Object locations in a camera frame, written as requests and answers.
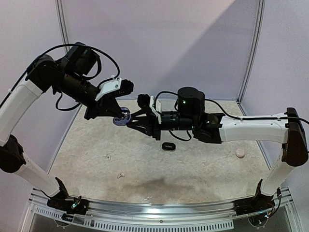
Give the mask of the blue-grey oval charging case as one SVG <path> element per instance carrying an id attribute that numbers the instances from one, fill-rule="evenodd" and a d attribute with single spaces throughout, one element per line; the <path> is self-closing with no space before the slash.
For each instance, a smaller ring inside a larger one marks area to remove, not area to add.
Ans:
<path id="1" fill-rule="evenodd" d="M 126 126 L 127 124 L 129 124 L 132 121 L 132 117 L 131 115 L 124 115 L 121 118 L 118 117 L 114 117 L 112 122 L 114 125 L 116 126 Z"/>

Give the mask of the black earbud charging case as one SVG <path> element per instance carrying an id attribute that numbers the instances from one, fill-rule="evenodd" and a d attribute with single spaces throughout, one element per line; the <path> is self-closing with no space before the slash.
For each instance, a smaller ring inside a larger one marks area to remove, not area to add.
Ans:
<path id="1" fill-rule="evenodd" d="M 162 144 L 162 149 L 165 151 L 174 151 L 176 149 L 176 145 L 170 142 L 164 142 Z"/>

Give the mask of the pink round charging case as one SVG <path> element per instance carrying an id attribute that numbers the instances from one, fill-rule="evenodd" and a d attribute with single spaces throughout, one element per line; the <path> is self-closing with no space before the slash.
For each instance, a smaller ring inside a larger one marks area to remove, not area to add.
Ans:
<path id="1" fill-rule="evenodd" d="M 245 157 L 245 151 L 242 148 L 238 148 L 235 152 L 236 156 L 240 159 Z"/>

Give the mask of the purple silver earbud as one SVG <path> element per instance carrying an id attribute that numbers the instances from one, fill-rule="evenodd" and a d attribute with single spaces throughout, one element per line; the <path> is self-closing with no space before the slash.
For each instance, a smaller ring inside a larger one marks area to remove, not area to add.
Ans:
<path id="1" fill-rule="evenodd" d="M 130 118 L 130 110 L 127 107 L 121 107 L 122 111 L 122 120 L 128 120 Z"/>

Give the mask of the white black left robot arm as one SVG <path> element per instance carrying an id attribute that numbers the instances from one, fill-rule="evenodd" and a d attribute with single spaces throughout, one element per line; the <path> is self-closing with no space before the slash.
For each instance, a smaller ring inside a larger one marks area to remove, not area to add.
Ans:
<path id="1" fill-rule="evenodd" d="M 122 79 L 119 74 L 97 86 L 91 84 L 89 72 L 94 66 L 101 72 L 100 56 L 104 52 L 80 42 L 70 43 L 68 48 L 67 54 L 58 60 L 47 52 L 35 58 L 0 105 L 1 170 L 18 175 L 38 187 L 62 210 L 72 205 L 63 182 L 34 163 L 12 131 L 29 107 L 49 89 L 71 97 L 78 105 L 84 105 L 88 120 L 98 116 L 122 117 L 116 98 L 133 90 L 132 82 Z"/>

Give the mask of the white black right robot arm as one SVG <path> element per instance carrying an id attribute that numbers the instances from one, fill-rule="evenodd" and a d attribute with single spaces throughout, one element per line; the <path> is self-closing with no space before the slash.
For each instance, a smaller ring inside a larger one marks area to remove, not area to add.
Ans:
<path id="1" fill-rule="evenodd" d="M 275 166 L 257 187 L 250 199 L 254 211 L 268 203 L 289 173 L 309 159 L 304 119 L 294 108 L 270 116 L 232 116 L 227 112 L 206 113 L 203 92 L 193 87 L 182 87 L 177 92 L 177 110 L 162 111 L 157 97 L 138 96 L 140 110 L 131 115 L 127 127 L 160 140 L 161 131 L 192 131 L 193 137 L 209 144 L 231 141 L 270 141 L 282 145 Z"/>

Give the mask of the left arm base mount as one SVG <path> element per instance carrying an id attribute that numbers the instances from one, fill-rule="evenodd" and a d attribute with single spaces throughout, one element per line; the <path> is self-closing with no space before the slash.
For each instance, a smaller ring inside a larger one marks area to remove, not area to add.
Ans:
<path id="1" fill-rule="evenodd" d="M 47 201 L 47 206 L 65 211 L 66 214 L 79 214 L 86 215 L 89 208 L 90 201 L 82 198 L 81 196 L 67 197 L 67 198 L 50 198 Z"/>

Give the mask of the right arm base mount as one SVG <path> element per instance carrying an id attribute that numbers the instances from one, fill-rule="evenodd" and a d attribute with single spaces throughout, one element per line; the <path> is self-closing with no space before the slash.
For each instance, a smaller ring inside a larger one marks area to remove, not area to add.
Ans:
<path id="1" fill-rule="evenodd" d="M 234 201 L 234 211 L 237 216 L 262 212 L 270 209 L 275 212 L 275 202 L 273 196 L 266 196 L 256 193 L 253 197 L 242 198 Z"/>

